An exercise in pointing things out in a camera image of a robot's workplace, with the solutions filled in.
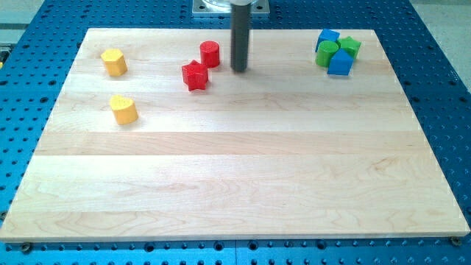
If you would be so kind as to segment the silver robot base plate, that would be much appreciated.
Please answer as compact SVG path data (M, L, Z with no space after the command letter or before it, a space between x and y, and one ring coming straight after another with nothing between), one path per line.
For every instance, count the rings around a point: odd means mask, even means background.
M270 14L269 0L251 0L251 13L253 15ZM231 13L230 0L191 0L193 16L227 16Z

